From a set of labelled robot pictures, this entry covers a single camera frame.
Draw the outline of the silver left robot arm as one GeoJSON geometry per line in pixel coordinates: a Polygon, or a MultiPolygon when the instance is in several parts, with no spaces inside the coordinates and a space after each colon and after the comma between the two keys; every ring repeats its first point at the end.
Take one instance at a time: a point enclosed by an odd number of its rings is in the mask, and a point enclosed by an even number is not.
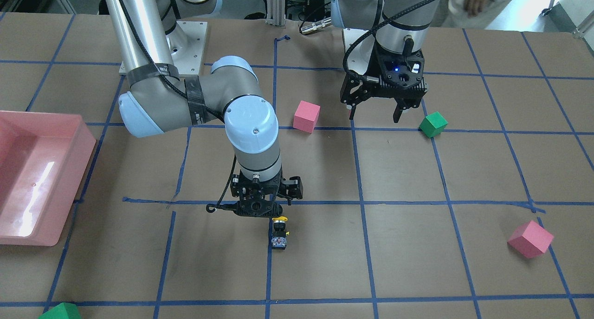
{"type": "Polygon", "coordinates": [[[439,0],[331,0],[333,25],[364,34],[345,46],[340,101],[351,108],[369,98],[394,99],[393,121],[420,106],[428,91],[422,46],[439,0]]]}

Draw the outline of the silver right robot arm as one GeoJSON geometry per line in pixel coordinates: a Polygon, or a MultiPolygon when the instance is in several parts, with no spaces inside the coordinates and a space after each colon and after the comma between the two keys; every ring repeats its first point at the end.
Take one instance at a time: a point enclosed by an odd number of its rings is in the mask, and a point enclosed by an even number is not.
{"type": "Polygon", "coordinates": [[[227,184],[238,202],[211,204],[207,210],[285,221],[276,197],[302,199],[303,183],[297,176],[283,177],[278,118],[261,97],[252,67],[227,55],[208,75],[181,68],[200,60],[190,51],[193,40],[181,29],[180,17],[216,13],[222,0],[105,1],[130,86],[118,99],[128,131],[148,137],[220,120],[239,164],[227,184]]]}

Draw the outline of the green foam cube near left arm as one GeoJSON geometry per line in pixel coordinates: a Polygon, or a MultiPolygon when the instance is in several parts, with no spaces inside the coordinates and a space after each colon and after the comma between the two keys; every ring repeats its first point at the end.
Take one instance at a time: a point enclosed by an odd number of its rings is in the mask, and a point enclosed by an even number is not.
{"type": "Polygon", "coordinates": [[[439,135],[447,125],[448,121],[437,111],[425,116],[419,125],[419,129],[427,138],[433,138],[439,135]]]}

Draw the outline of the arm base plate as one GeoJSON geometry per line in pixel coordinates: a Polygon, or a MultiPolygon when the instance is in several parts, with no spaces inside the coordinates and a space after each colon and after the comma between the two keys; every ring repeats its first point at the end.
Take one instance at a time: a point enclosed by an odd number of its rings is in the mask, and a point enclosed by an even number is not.
{"type": "MultiPolygon", "coordinates": [[[[343,29],[344,49],[348,50],[352,43],[360,38],[367,30],[347,28],[343,29]]],[[[365,38],[350,53],[348,58],[348,68],[358,74],[365,74],[373,52],[375,38],[373,35],[365,38]]]]}
{"type": "MultiPolygon", "coordinates": [[[[180,77],[186,78],[200,73],[207,35],[205,21],[177,21],[176,28],[165,35],[172,56],[173,65],[178,69],[180,77]]],[[[125,40],[121,46],[123,62],[119,68],[120,75],[145,65],[146,57],[136,43],[129,26],[117,32],[119,40],[125,40]]]]}

